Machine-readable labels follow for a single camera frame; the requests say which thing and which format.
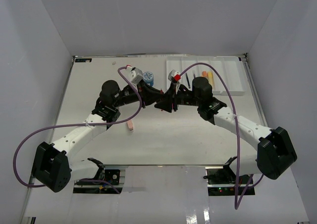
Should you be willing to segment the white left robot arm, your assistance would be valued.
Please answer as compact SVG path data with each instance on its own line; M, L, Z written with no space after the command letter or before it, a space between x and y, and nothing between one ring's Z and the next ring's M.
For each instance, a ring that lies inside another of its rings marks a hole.
M76 125L71 132L51 144L43 142L37 147L32 176L55 193L73 180L94 184L105 182L106 166L94 158L75 164L73 159L77 153L95 137L118 123L119 107L139 102L144 108L162 98L163 91L151 87L144 80L123 89L114 80L106 81L102 85L95 108L84 123Z

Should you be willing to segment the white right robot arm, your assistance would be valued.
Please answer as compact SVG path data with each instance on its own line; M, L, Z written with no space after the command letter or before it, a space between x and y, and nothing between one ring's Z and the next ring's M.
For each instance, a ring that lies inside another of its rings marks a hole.
M233 108L213 96L212 86L204 77L194 78L191 90L171 83L155 108L175 112L179 105L196 106L203 120L232 132L238 141L244 140L255 149L255 154L245 157L238 152L224 164L223 176L228 183L234 184L242 175L251 174L262 174L276 180L297 160L284 128L272 129L235 115Z

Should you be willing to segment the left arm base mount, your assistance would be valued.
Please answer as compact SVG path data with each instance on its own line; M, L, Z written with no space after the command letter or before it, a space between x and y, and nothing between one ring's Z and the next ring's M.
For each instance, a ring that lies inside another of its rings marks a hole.
M75 194L120 194L125 183L125 166L105 165L88 158L71 166Z

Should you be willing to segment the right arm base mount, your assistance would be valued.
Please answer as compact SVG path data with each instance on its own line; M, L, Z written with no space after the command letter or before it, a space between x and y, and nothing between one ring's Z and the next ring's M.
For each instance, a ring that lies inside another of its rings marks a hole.
M229 165L236 159L236 156L230 158L223 166L220 166L220 168L206 168L206 174L203 176L203 179L207 181L209 196L235 195L236 175L232 170L229 170ZM249 175L239 176L238 195L242 194L242 191L244 190L249 178ZM250 186L252 185L253 180L251 180L251 183L247 191L245 192L245 195L255 195L255 189L250 188Z

